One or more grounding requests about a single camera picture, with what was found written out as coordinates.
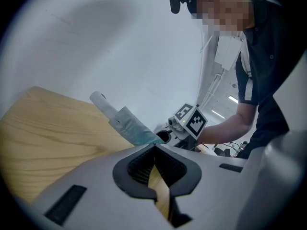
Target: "white tube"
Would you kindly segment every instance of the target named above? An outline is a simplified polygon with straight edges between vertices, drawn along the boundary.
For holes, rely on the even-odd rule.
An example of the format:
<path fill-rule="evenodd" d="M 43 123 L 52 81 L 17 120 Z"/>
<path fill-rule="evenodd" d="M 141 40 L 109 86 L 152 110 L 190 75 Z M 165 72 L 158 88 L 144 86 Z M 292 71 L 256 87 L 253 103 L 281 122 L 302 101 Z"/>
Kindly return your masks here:
<path fill-rule="evenodd" d="M 106 100 L 106 98 L 99 91 L 95 91 L 94 93 L 92 93 L 90 96 L 90 100 L 109 120 L 115 117 L 117 110 Z"/>

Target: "black rubber vent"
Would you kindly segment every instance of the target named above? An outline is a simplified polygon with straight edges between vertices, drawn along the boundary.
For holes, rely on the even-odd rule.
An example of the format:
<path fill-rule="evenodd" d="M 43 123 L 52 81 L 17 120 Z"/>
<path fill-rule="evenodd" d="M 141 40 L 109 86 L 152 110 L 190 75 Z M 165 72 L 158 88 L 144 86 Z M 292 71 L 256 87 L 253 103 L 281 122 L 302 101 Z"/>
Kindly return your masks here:
<path fill-rule="evenodd" d="M 133 180 L 148 186 L 150 172 L 154 165 L 153 148 L 142 153 L 128 164 L 128 174 Z"/>
<path fill-rule="evenodd" d="M 156 167 L 168 187 L 187 173 L 187 167 L 182 162 L 161 149 L 155 149 L 154 156 Z"/>
<path fill-rule="evenodd" d="M 56 203 L 47 211 L 45 216 L 58 225 L 62 225 L 70 215 L 76 204 L 86 191 L 86 187 L 73 185 Z"/>
<path fill-rule="evenodd" d="M 239 166 L 235 166 L 235 165 L 231 165 L 231 164 L 227 164 L 227 163 L 222 163 L 220 166 L 220 168 L 229 170 L 229 171 L 235 171 L 240 173 L 243 170 L 243 167 L 239 167 Z"/>

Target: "white wall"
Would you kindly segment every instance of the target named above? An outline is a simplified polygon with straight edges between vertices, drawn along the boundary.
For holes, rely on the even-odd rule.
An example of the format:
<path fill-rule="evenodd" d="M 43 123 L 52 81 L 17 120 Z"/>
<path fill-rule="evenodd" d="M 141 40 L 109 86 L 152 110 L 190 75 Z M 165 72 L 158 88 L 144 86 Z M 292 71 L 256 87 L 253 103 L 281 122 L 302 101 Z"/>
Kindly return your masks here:
<path fill-rule="evenodd" d="M 169 0 L 29 0 L 0 58 L 1 116 L 40 86 L 89 101 L 102 92 L 149 128 L 195 103 L 201 32 Z"/>

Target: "light wood surface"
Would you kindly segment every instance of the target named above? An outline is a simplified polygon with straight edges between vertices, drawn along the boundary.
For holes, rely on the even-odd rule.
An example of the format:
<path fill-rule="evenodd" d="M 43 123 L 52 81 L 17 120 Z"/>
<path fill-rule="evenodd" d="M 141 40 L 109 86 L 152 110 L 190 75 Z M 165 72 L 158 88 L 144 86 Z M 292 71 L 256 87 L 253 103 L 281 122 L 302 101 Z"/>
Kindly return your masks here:
<path fill-rule="evenodd" d="M 90 103 L 31 88 L 0 121 L 1 173 L 11 192 L 32 202 L 89 159 L 132 147 Z M 167 218 L 168 187 L 154 167 L 149 187 Z"/>

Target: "wooden board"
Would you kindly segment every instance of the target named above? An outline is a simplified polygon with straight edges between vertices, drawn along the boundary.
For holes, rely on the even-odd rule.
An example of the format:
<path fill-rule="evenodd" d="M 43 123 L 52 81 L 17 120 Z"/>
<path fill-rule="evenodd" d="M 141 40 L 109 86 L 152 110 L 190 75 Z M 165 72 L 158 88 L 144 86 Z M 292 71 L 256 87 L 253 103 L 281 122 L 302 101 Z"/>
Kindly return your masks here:
<path fill-rule="evenodd" d="M 31 88 L 0 121 L 1 173 L 11 192 L 32 202 L 47 186 L 89 159 L 132 147 L 93 105 Z M 154 169 L 150 187 L 168 212 L 168 187 Z"/>

